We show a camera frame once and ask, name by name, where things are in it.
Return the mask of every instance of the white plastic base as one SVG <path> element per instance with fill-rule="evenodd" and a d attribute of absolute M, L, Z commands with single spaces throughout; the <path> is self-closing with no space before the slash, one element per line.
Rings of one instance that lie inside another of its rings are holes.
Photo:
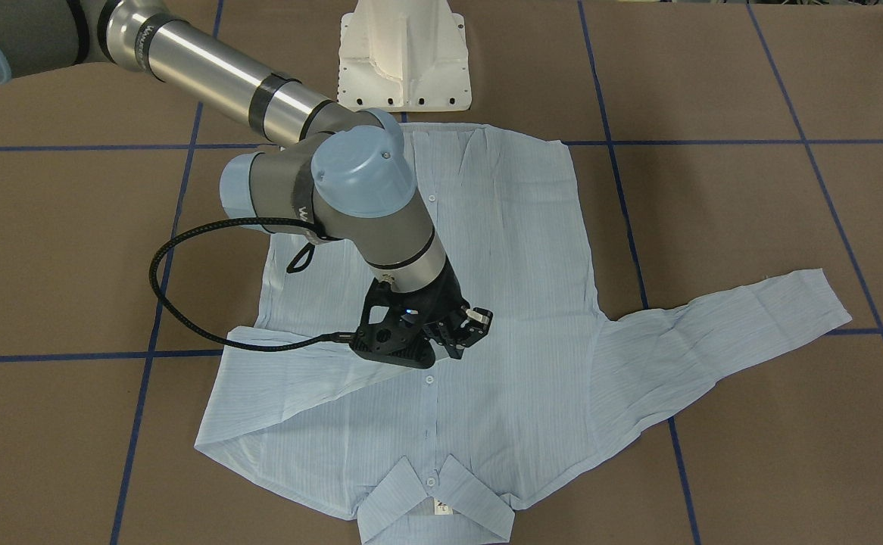
<path fill-rule="evenodd" d="M 341 19 L 338 103 L 461 111 L 472 104 L 465 20 L 446 0 L 360 0 Z"/>

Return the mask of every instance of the shirt tag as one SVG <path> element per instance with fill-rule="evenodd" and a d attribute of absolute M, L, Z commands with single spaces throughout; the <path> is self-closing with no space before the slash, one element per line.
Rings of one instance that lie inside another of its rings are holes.
<path fill-rule="evenodd" d="M 435 514 L 436 515 L 453 515 L 455 511 L 451 510 L 451 507 L 448 505 L 441 503 L 441 501 L 435 500 L 434 497 L 432 500 L 435 501 Z"/>

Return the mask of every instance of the light blue shirt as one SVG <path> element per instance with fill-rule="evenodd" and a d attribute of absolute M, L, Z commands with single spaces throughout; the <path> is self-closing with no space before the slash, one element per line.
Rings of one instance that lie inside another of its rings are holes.
<path fill-rule="evenodd" d="M 525 509 L 722 377 L 850 320 L 820 270 L 610 321 L 565 145 L 475 125 L 408 125 L 408 161 L 466 299 L 495 313 L 465 359 L 427 370 L 345 345 L 226 349 L 196 448 L 290 500 L 357 519 L 376 545 L 510 539 Z M 351 331 L 371 272 L 349 242 L 283 267 L 274 235 L 257 344 Z M 454 514 L 435 514 L 435 501 Z"/>

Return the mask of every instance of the brown floor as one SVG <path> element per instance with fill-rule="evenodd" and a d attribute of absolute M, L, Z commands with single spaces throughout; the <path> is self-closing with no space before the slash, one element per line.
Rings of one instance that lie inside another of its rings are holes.
<path fill-rule="evenodd" d="M 217 0 L 169 4 L 214 28 Z M 644 306 L 640 279 L 673 307 L 818 266 L 854 317 L 520 512 L 513 542 L 883 543 L 883 6 L 451 4 L 476 102 L 410 120 L 569 142 L 611 317 Z M 217 30 L 332 95 L 352 6 L 227 0 Z M 216 346 L 145 282 L 174 225 L 223 218 L 220 171 L 257 143 L 115 67 L 0 86 L 1 544 L 358 542 L 192 449 Z M 169 292 L 250 324 L 266 246 L 186 246 Z"/>

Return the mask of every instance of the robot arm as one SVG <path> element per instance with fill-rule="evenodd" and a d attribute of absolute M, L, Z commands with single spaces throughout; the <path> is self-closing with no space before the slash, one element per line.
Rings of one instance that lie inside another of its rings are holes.
<path fill-rule="evenodd" d="M 233 159 L 223 206 L 230 217 L 314 227 L 251 226 L 262 231 L 354 242 L 373 273 L 349 338 L 356 354 L 427 369 L 431 341 L 459 359 L 487 334 L 492 313 L 463 299 L 389 114 L 350 111 L 169 14 L 161 0 L 0 2 L 0 83 L 93 61 L 182 87 L 285 146 Z M 388 308 L 382 321 L 371 323 L 373 307 Z"/>

